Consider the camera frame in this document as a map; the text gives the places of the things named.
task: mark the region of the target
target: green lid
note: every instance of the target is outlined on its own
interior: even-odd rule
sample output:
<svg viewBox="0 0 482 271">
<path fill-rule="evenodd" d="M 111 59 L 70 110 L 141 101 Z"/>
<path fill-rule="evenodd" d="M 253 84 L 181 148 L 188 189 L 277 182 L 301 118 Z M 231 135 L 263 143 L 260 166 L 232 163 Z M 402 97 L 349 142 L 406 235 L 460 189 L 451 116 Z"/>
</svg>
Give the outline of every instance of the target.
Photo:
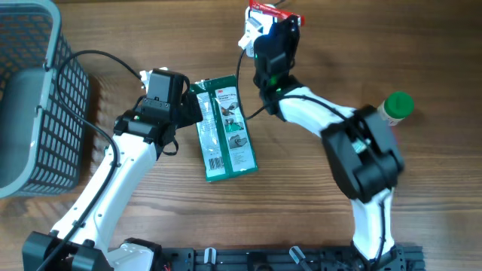
<svg viewBox="0 0 482 271">
<path fill-rule="evenodd" d="M 387 100 L 385 100 L 385 112 L 393 118 L 401 119 L 407 117 L 412 113 L 415 107 L 412 97 L 403 91 L 392 93 Z"/>
</svg>

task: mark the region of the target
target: wooden surface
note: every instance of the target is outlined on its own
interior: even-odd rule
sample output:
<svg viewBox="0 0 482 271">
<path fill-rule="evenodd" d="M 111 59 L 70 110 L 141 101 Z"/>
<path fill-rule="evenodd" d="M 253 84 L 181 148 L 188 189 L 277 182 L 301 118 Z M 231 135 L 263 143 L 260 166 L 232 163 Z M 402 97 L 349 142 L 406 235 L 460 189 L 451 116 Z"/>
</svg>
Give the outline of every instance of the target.
<svg viewBox="0 0 482 271">
<path fill-rule="evenodd" d="M 63 3 L 74 50 L 119 56 L 135 70 L 167 66 L 191 82 L 235 72 L 246 1 Z M 406 170 L 392 210 L 397 242 L 423 246 L 428 270 L 482 269 L 482 3 L 479 1 L 296 0 L 304 14 L 293 74 L 337 104 L 379 105 L 396 90 L 416 111 L 395 131 Z M 83 56 L 96 92 L 90 119 L 111 132 L 142 94 L 109 59 Z M 245 58 L 245 112 L 261 106 Z M 320 141 L 266 113 L 249 121 L 259 172 L 208 184 L 192 127 L 178 131 L 175 157 L 161 157 L 134 192 L 111 242 L 128 237 L 165 247 L 347 245 L 349 201 L 338 190 Z M 106 143 L 87 140 L 74 193 L 0 200 L 0 269 L 22 269 L 28 234 L 48 232 L 102 160 Z"/>
</svg>

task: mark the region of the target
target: gray plastic basket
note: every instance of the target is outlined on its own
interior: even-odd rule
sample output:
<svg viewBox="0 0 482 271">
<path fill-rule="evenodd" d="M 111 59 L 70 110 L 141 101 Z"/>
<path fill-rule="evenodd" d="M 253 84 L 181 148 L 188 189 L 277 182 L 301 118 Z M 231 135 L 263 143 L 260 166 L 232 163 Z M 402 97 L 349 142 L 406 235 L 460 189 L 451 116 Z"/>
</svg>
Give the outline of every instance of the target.
<svg viewBox="0 0 482 271">
<path fill-rule="evenodd" d="M 0 3 L 0 198 L 47 196 L 78 183 L 84 125 L 59 106 L 56 70 L 72 53 L 48 0 Z M 63 70 L 65 101 L 82 117 L 90 90 L 76 59 Z"/>
</svg>

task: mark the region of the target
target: green package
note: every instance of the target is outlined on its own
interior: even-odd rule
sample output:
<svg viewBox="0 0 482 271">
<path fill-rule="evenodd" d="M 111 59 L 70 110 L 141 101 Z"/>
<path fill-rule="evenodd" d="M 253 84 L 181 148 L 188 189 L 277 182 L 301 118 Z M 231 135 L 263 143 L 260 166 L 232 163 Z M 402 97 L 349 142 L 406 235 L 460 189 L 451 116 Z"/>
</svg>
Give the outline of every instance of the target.
<svg viewBox="0 0 482 271">
<path fill-rule="evenodd" d="M 258 170 L 248 127 L 239 108 L 236 76 L 202 80 L 191 85 L 203 121 L 196 124 L 206 180 L 219 181 Z"/>
</svg>

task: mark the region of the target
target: barcode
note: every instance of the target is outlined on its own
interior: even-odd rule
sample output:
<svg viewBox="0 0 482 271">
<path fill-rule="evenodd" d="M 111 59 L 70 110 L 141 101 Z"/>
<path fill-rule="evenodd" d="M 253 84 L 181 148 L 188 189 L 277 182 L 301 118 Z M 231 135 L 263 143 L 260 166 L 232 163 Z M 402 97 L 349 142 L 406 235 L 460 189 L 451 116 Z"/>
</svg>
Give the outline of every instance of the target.
<svg viewBox="0 0 482 271">
<path fill-rule="evenodd" d="M 223 157 L 216 157 L 209 159 L 209 169 L 220 169 L 224 168 Z"/>
</svg>

